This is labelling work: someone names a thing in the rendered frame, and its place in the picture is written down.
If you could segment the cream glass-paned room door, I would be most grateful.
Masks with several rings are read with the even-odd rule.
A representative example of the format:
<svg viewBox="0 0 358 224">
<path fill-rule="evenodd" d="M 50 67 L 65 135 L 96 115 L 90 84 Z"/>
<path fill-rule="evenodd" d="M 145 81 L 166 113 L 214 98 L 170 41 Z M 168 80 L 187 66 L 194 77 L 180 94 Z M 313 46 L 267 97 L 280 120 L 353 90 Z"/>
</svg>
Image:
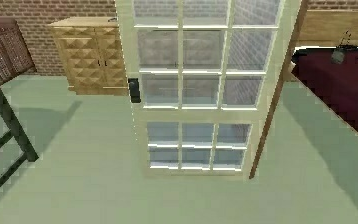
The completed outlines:
<svg viewBox="0 0 358 224">
<path fill-rule="evenodd" d="M 143 171 L 248 178 L 301 0 L 115 0 Z"/>
</svg>

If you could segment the light wooden patterned cupboard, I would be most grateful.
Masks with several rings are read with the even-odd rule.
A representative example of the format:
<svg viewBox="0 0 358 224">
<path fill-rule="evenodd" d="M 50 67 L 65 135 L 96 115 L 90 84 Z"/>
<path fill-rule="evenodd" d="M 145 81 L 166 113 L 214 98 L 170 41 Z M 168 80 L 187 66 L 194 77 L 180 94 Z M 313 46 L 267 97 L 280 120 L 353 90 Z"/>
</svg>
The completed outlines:
<svg viewBox="0 0 358 224">
<path fill-rule="evenodd" d="M 77 95 L 128 94 L 119 25 L 115 17 L 70 17 L 48 27 L 70 91 Z"/>
</svg>

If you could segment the dark red bed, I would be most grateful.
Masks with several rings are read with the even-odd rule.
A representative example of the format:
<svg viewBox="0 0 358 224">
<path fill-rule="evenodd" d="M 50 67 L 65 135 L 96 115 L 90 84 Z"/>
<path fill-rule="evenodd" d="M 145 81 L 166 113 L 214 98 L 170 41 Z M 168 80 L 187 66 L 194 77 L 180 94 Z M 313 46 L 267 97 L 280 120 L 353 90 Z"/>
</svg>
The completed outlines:
<svg viewBox="0 0 358 224">
<path fill-rule="evenodd" d="M 358 50 L 347 51 L 341 64 L 333 48 L 297 50 L 292 74 L 358 132 Z"/>
</svg>

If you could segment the small grey desk lamp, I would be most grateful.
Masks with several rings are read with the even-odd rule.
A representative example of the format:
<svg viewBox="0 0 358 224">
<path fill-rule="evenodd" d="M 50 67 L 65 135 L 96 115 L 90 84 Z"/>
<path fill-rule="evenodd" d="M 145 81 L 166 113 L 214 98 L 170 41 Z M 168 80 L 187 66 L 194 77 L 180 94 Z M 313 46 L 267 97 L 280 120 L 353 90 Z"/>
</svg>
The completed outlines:
<svg viewBox="0 0 358 224">
<path fill-rule="evenodd" d="M 334 64 L 342 64 L 345 58 L 346 51 L 351 47 L 350 45 L 351 33 L 347 30 L 341 38 L 339 45 L 333 50 L 331 61 Z"/>
</svg>

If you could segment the dark brown wooden cabinet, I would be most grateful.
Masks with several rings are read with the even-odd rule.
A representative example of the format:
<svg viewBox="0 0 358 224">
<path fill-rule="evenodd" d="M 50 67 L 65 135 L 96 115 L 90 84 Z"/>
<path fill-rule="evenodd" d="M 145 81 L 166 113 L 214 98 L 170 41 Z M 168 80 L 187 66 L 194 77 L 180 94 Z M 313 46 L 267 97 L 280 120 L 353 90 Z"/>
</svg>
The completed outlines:
<svg viewBox="0 0 358 224">
<path fill-rule="evenodd" d="M 36 72 L 27 44 L 14 18 L 0 17 L 0 84 Z"/>
</svg>

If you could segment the brown wooden door frame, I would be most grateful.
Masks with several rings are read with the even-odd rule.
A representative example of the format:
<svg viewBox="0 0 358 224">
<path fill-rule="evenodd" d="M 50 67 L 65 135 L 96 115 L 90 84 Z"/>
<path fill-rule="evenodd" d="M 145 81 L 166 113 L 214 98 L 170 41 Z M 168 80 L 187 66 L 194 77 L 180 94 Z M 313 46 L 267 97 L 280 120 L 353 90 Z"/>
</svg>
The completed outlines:
<svg viewBox="0 0 358 224">
<path fill-rule="evenodd" d="M 293 55 L 294 48 L 296 47 L 296 43 L 297 43 L 297 40 L 298 40 L 298 37 L 300 34 L 300 29 L 301 29 L 301 26 L 304 21 L 304 17 L 306 15 L 306 12 L 308 9 L 308 2 L 309 2 L 309 0 L 301 0 L 301 5 L 299 8 L 299 12 L 297 14 L 296 22 L 293 27 L 293 32 L 292 32 L 292 35 L 291 35 L 291 38 L 290 38 L 290 41 L 288 44 L 288 48 L 285 53 L 285 58 L 284 58 L 282 68 L 280 71 L 280 75 L 279 75 L 279 78 L 278 78 L 278 81 L 277 81 L 277 84 L 275 87 L 275 92 L 271 99 L 271 104 L 270 104 L 269 111 L 268 111 L 268 114 L 266 117 L 266 121 L 265 121 L 265 124 L 263 127 L 263 132 L 262 132 L 259 144 L 258 144 L 258 148 L 257 148 L 256 154 L 254 157 L 254 161 L 253 161 L 250 173 L 249 173 L 249 179 L 253 179 L 255 177 L 261 155 L 264 151 L 264 146 L 265 146 L 266 139 L 267 139 L 267 136 L 269 133 L 269 129 L 271 127 L 274 113 L 275 113 L 276 107 L 277 107 L 279 99 L 280 99 L 280 94 L 282 92 L 283 84 L 285 82 L 286 72 L 288 71 L 289 66 L 291 65 L 291 57 Z"/>
</svg>

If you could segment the dark green metal frame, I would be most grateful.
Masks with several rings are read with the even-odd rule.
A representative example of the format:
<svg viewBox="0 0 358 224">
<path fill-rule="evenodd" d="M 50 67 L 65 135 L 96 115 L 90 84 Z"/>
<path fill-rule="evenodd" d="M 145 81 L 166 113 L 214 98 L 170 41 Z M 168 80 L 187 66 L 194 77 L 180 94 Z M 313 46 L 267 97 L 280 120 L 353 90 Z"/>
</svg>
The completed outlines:
<svg viewBox="0 0 358 224">
<path fill-rule="evenodd" d="M 0 188 L 14 174 L 18 168 L 25 162 L 35 162 L 39 156 L 36 153 L 32 143 L 30 142 L 21 123 L 15 115 L 10 103 L 0 88 L 0 116 L 6 124 L 8 130 L 0 137 L 0 148 L 9 140 L 14 138 L 20 147 L 22 154 L 15 162 L 0 175 Z"/>
</svg>

